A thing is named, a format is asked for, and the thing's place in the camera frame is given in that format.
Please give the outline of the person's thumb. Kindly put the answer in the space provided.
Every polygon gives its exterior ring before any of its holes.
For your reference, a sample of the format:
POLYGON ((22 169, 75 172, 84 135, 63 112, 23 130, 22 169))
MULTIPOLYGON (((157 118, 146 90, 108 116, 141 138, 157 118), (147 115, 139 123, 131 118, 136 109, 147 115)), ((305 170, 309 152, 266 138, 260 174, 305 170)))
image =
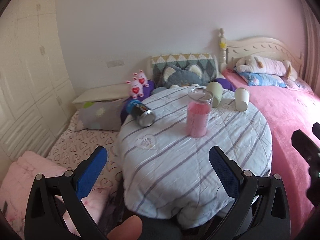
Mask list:
POLYGON ((134 215, 108 233, 109 240, 137 240, 142 234, 142 220, 134 215))

